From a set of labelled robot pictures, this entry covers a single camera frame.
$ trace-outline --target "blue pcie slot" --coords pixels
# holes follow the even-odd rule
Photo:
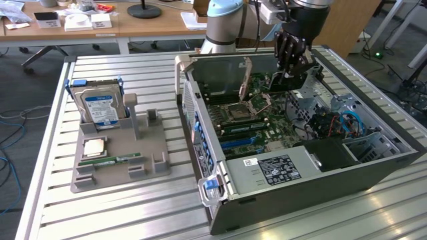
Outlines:
[[[227,142],[227,143],[222,143],[221,144],[221,148],[222,149],[229,149],[229,148],[233,148],[233,147],[250,145],[250,144],[256,143],[256,140],[257,140],[257,136],[254,136],[252,138],[248,138],[248,139],[238,140],[238,141],[231,141],[231,142]]]

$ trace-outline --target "desk leg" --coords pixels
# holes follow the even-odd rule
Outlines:
[[[421,9],[424,9],[422,6],[417,6],[414,11],[409,14],[409,16],[405,19],[405,22],[402,23],[398,31],[394,33],[393,37],[390,38],[390,41],[388,42],[386,47],[388,48],[393,48],[393,46],[396,45],[398,38],[401,37],[404,31],[408,29],[408,26],[410,25],[414,17],[417,16],[417,14],[420,13]]]
[[[118,37],[117,41],[119,44],[121,54],[122,55],[130,54],[130,47],[129,47],[130,38],[129,37]]]
[[[422,48],[420,54],[416,56],[414,60],[412,61],[412,63],[408,65],[412,69],[417,69],[422,62],[425,61],[425,59],[427,58],[427,44],[426,46]]]
[[[401,8],[404,3],[405,3],[405,0],[398,0],[397,3],[394,4],[393,9],[390,10],[390,12],[389,12],[389,14],[386,16],[385,21],[382,21],[382,23],[381,23],[381,25],[380,25],[380,27],[377,29],[377,32],[374,33],[374,36],[372,37],[372,39],[370,39],[370,41],[368,43],[369,48],[373,48],[377,40],[380,39],[380,37],[381,37],[381,35],[382,35],[389,23],[392,22],[392,20],[393,20],[393,18],[394,18],[394,16],[396,16],[396,14],[397,14],[397,12],[398,12],[398,10],[400,10],[400,8]]]

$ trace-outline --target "hard drive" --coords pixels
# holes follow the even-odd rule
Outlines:
[[[114,128],[119,119],[129,117],[121,78],[103,81],[73,80],[66,89],[78,106],[82,122],[95,123],[97,129]]]

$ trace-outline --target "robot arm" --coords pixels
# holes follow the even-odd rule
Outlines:
[[[270,90],[300,89],[306,81],[306,71],[317,64],[312,53],[313,42],[326,23],[334,0],[211,0],[206,41],[202,54],[237,51],[237,37],[264,39],[274,33],[276,24],[284,31],[274,33],[278,71]]]

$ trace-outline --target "aluminum table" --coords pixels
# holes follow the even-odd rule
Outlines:
[[[427,146],[425,127],[330,49],[317,49]],[[183,53],[190,52],[82,56],[65,63],[17,239],[426,239],[426,156],[365,192],[222,235],[210,235],[175,100],[174,59]],[[324,74],[337,94],[346,94],[336,76]],[[73,193],[81,114],[65,93],[65,81],[106,80],[118,75],[125,80],[125,91],[138,94],[138,113],[158,108],[162,114],[171,175]]]

